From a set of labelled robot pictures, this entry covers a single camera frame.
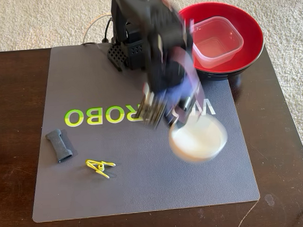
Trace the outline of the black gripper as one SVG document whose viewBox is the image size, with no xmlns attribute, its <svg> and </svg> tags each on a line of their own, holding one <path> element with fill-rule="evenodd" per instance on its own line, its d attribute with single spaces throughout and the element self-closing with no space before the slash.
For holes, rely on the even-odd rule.
<svg viewBox="0 0 303 227">
<path fill-rule="evenodd" d="M 170 128 L 180 129 L 186 124 L 190 114 L 203 113 L 202 109 L 196 111 L 196 108 L 203 106 L 205 93 L 201 83 L 199 83 L 195 92 L 192 92 L 191 84 L 180 84 L 170 88 L 165 92 L 165 120 L 170 124 Z"/>
</svg>

